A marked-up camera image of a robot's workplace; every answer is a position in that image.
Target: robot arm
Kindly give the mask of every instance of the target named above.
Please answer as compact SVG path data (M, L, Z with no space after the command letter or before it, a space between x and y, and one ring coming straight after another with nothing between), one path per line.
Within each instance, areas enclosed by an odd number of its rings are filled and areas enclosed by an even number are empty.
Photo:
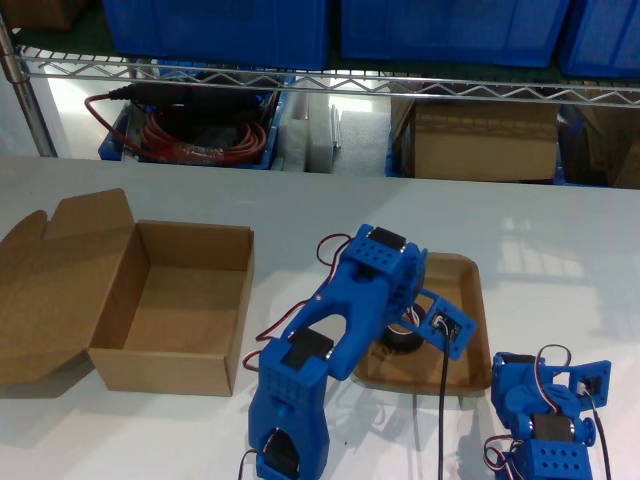
M258 390L249 410L249 443L258 452L258 476L318 480L329 450L324 416L327 377L346 380L390 324L402 324L444 350L462 355L475 322L443 298L422 289L427 251L381 228L363 225L340 257L331 282L318 290L260 355ZM419 294L433 305L421 325L403 320ZM342 315L346 331L333 341L310 327Z
M596 441L596 426L580 414L606 405L611 363L553 367L541 358L540 380L544 393L559 407L556 413L537 386L535 359L511 353L494 357L491 402L517 444L502 452L508 468L497 470L496 479L510 478L507 471L511 470L520 474L513 478L526 480L591 480L587 447ZM568 386L553 383L560 373L569 373ZM580 386L588 389L591 398Z

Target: blue plastic bin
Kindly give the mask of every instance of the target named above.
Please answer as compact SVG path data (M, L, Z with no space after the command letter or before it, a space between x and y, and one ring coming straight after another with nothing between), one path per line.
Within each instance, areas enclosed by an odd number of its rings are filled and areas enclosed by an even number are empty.
M569 0L342 0L344 57L546 67Z
M271 122L271 128L269 132L267 132L267 145L264 149L264 153L262 154L262 160L260 163L247 163L240 165L232 165L227 168L242 168L249 170L271 170L273 166L273 162L276 159L276 145L278 141L278 128L280 127L280 120L282 119L282 113L284 111L284 104L287 101L287 93L280 94L280 98L278 99L278 106L276 107L276 112L273 115L273 121ZM123 135L127 130L127 124L122 124L123 115L125 115L126 109L123 110L123 113L120 114L118 120L116 121L116 129L120 131ZM122 156L123 145L118 140L113 138L111 134L107 135L102 142L98 153L100 154L100 158L102 160L110 160L110 161L120 161Z
M103 0L116 49L318 70L329 44L329 0Z
M567 75L640 76L640 2L575 2L564 39L560 66Z

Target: table surface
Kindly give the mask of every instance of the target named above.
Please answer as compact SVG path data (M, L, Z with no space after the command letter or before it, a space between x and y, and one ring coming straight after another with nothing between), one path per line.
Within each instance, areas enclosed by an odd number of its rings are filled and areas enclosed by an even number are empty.
M0 237L66 197L121 187L136 219L247 225L255 278L243 352L327 274L316 244L362 223L474 260L491 353L561 343L574 363L613 363L601 417L614 478L634 478L640 388L640 192L350 178L282 172L0 158ZM547 358L558 363L562 353ZM0 472L20 479L234 479L256 375L232 398L109 392L96 372L56 399L0 399ZM329 387L323 479L436 476L437 397ZM487 395L447 397L445 477L489 480L485 438L502 433ZM604 478L599 445L590 449ZM249 459L245 479L255 478Z

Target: chrome shelf rail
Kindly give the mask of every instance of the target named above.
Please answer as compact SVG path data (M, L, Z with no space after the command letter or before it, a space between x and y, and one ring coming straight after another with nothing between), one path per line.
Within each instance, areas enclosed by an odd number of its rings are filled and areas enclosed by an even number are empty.
M505 79L428 78L418 74L331 70L250 70L230 65L165 65L155 60L64 54L21 48L32 78L76 78L125 82L189 82L199 87L381 95L441 100L553 103L640 108L640 85L567 81L523 83Z

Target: open cardboard box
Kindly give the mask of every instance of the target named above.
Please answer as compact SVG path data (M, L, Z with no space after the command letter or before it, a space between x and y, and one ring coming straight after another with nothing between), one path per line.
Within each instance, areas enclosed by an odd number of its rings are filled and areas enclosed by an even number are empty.
M429 253L424 288L442 295L477 323L460 360L449 362L447 393L463 395L486 390L491 386L491 353L477 265L461 255ZM417 302L425 311L432 304L424 296L419 296ZM394 354L376 342L354 374L372 388L437 394L442 359L442 352L426 343L413 353Z
M88 353L112 390L231 395L252 278L248 228L136 224L122 190L63 200L0 243L0 384Z

